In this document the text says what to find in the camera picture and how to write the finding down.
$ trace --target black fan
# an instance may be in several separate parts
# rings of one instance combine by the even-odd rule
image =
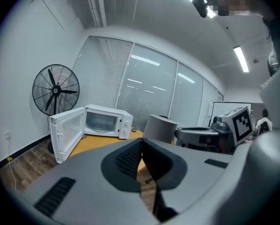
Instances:
[[[59,64],[42,69],[33,84],[34,102],[49,116],[71,110],[79,93],[80,85],[73,71]]]

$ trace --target table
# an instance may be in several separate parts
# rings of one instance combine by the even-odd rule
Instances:
[[[68,156],[69,158],[80,152],[84,152],[91,149],[100,148],[106,145],[117,143],[120,141],[124,141],[124,139],[119,139],[118,137],[105,137],[105,136],[95,136],[95,135],[86,135],[86,136],[87,136],[86,138],[82,138],[78,142],[78,144],[75,146],[75,148]],[[143,132],[141,132],[140,130],[137,130],[136,132],[131,131],[129,139],[139,138],[142,136],[143,136]],[[145,167],[145,163],[143,159],[141,159],[138,166],[138,171],[140,171],[144,167]]]

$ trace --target wooden floor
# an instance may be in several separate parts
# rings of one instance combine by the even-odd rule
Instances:
[[[36,178],[57,165],[55,156],[47,149],[47,143],[50,141],[48,139],[36,145],[10,162],[16,179],[17,192],[24,191]],[[4,186],[14,190],[15,182],[9,164],[0,169],[0,178]],[[155,202],[156,183],[151,181],[146,184],[145,181],[150,178],[147,168],[138,172],[137,181],[141,184],[141,198],[147,209],[152,211]]]

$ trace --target microwave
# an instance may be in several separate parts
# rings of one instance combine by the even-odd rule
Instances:
[[[126,111],[89,104],[50,117],[52,147],[64,162],[84,134],[128,139],[133,116]]]

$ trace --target microwave door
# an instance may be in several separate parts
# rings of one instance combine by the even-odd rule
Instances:
[[[51,138],[55,158],[58,163],[64,162],[85,130],[86,109],[77,108],[50,117]]]

